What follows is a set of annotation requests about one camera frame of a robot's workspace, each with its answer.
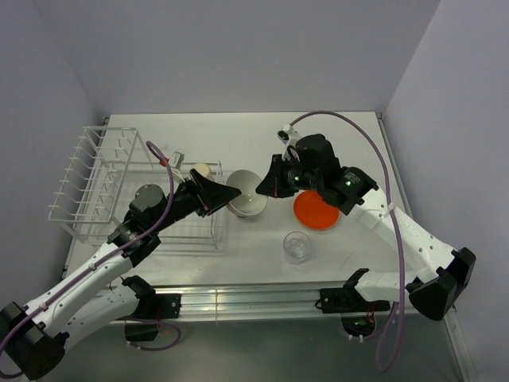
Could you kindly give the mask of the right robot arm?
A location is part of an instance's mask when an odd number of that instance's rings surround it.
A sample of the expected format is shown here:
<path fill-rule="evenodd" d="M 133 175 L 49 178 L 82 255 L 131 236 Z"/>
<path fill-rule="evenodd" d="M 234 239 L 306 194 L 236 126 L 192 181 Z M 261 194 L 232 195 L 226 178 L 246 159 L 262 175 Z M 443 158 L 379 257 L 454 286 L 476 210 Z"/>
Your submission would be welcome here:
<path fill-rule="evenodd" d="M 398 255 L 396 273 L 356 271 L 344 284 L 346 305 L 362 310 L 369 302 L 409 300 L 426 318 L 442 320 L 469 284 L 476 255 L 440 241 L 395 206 L 364 171 L 342 166 L 322 134 L 301 137 L 279 131 L 278 138 L 285 151 L 272 156 L 258 194 L 287 198 L 299 191 L 315 191 L 323 202 L 371 230 Z"/>

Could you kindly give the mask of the clear glass tumbler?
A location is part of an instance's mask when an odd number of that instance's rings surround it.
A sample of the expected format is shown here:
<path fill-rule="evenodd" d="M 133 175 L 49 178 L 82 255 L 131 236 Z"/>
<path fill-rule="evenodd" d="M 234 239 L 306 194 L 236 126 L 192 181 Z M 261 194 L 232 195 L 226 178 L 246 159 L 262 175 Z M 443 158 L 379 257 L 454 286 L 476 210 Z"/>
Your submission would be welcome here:
<path fill-rule="evenodd" d="M 303 232 L 290 232 L 283 240 L 283 251 L 289 264 L 304 263 L 311 255 L 312 241 Z"/>

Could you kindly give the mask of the steel cup brown base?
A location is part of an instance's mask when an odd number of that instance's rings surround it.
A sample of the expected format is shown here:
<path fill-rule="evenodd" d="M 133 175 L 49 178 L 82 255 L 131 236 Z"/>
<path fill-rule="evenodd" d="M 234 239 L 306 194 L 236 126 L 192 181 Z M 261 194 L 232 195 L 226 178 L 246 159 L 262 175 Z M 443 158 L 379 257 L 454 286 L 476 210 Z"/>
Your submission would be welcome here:
<path fill-rule="evenodd" d="M 198 162 L 195 163 L 192 167 L 195 171 L 197 171 L 201 176 L 207 178 L 208 180 L 213 180 L 211 167 L 207 163 Z"/>
<path fill-rule="evenodd" d="M 249 214 L 246 214 L 246 213 L 244 213 L 244 212 L 240 212 L 240 211 L 237 211 L 237 210 L 234 210 L 234 209 L 232 209 L 232 210 L 231 210 L 231 212 L 232 212 L 235 216 L 237 216 L 237 217 L 241 217 L 241 218 L 245 218 L 245 217 L 249 217 L 249 216 L 251 216 L 251 215 L 249 215 Z"/>

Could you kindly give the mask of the white ceramic bowl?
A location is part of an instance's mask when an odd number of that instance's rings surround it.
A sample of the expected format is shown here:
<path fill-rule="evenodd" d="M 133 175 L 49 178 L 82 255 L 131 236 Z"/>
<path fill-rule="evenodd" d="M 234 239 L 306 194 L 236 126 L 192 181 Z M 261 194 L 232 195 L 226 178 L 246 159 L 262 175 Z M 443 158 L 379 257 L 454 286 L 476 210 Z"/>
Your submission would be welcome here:
<path fill-rule="evenodd" d="M 226 181 L 226 185 L 236 187 L 242 191 L 242 195 L 231 201 L 227 208 L 244 212 L 251 216 L 260 214 L 267 206 L 268 197 L 255 192 L 262 179 L 250 170 L 236 170 L 232 172 Z"/>

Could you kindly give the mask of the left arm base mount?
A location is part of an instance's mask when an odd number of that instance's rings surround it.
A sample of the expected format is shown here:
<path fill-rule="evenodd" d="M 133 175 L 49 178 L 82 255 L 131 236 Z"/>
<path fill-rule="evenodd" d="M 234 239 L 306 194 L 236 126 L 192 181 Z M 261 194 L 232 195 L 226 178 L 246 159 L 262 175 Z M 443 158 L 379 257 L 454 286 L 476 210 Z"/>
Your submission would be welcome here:
<path fill-rule="evenodd" d="M 148 318 L 156 320 L 177 319 L 180 316 L 180 310 L 180 294 L 155 294 L 150 302 Z"/>

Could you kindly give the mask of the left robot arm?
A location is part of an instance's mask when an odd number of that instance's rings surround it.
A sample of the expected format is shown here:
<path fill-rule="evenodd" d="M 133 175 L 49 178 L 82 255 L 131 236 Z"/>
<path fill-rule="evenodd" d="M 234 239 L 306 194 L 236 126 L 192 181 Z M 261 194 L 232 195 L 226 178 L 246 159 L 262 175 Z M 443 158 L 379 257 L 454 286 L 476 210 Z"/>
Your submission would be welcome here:
<path fill-rule="evenodd" d="M 39 297 L 2 309 L 1 351 L 22 375 L 37 380 L 102 326 L 125 316 L 149 316 L 155 291 L 138 276 L 126 278 L 105 297 L 96 295 L 152 254 L 161 243 L 160 231 L 193 213 L 211 216 L 240 194 L 196 170 L 179 185 L 171 185 L 168 193 L 155 184 L 140 187 L 124 221 L 86 263 Z"/>

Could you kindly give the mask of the orange plate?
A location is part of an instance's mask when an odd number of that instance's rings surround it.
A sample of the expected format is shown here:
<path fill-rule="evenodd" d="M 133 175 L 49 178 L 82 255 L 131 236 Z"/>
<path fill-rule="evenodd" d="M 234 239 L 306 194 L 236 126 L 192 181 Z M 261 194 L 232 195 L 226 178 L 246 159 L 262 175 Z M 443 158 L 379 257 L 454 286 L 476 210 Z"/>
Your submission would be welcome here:
<path fill-rule="evenodd" d="M 297 220 L 312 230 L 327 230 L 340 219 L 340 210 L 325 203 L 316 191 L 303 191 L 293 203 Z"/>

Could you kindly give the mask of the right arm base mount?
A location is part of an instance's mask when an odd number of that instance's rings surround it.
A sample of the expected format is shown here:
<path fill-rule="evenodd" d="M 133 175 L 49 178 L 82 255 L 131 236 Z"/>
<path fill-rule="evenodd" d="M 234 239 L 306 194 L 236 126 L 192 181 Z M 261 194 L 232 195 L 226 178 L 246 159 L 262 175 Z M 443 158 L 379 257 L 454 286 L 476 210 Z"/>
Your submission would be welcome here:
<path fill-rule="evenodd" d="M 346 314 L 352 312 L 349 293 L 344 288 L 322 288 L 314 306 L 323 314 Z"/>

